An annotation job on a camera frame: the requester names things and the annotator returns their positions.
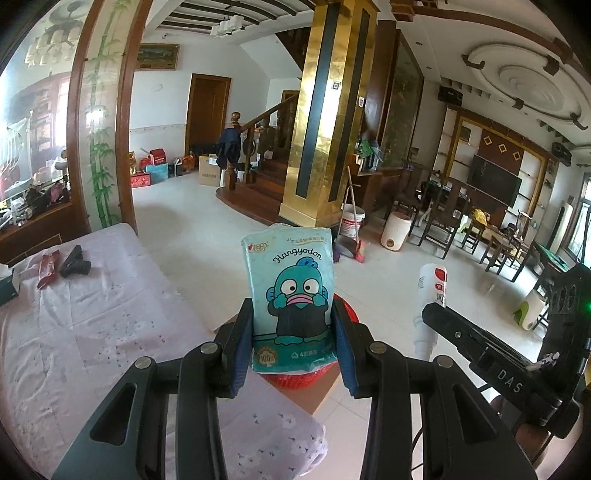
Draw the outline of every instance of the spray bottle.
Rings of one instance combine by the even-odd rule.
[[[423,323],[423,308],[429,303],[438,303],[445,307],[446,283],[447,270],[444,266],[428,263],[421,267],[418,274],[417,310],[413,319],[414,356],[420,360],[431,360],[439,336]]]

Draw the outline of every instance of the plastic bag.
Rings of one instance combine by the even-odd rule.
[[[330,230],[279,223],[247,235],[242,246],[254,306],[253,370],[302,374],[335,361]]]

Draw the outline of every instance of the cartoon fish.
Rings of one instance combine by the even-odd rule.
[[[291,345],[325,339],[328,297],[318,263],[312,257],[300,258],[279,273],[275,286],[267,290],[267,310],[278,317],[275,343]]]

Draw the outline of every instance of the black stripe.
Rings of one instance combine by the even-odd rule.
[[[314,90],[312,91],[310,113],[308,115],[308,124],[306,125],[306,136],[304,137],[304,145],[301,150],[300,173],[297,177],[297,186],[295,188],[295,194],[303,198],[308,196],[308,186],[310,184],[310,176],[312,175],[312,163],[314,161],[314,152],[316,151],[316,141],[318,140],[322,105],[324,104],[324,95],[326,94],[326,85],[329,79],[330,59],[335,44],[339,10],[340,4],[330,4],[326,11],[326,20],[324,21],[324,31],[322,42],[320,43],[318,67],[316,69],[316,81],[314,82]]]
[[[349,101],[345,112],[345,120],[343,121],[343,133],[340,137],[339,150],[336,154],[335,173],[330,187],[329,202],[334,202],[339,194],[340,179],[343,176],[343,169],[345,167],[345,158],[347,155],[347,149],[349,148],[349,137],[351,136],[353,117],[355,116],[355,109],[357,108],[359,84],[361,83],[361,74],[363,73],[365,46],[368,41],[369,19],[369,13],[363,10],[361,12],[361,24],[359,25],[359,38],[357,40],[357,49],[355,51],[355,64],[353,65],[353,75],[351,77]]]

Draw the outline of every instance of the bamboo mural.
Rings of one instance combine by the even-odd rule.
[[[115,127],[125,44],[140,0],[105,0],[93,30],[80,103],[80,169],[91,230],[121,221]]]

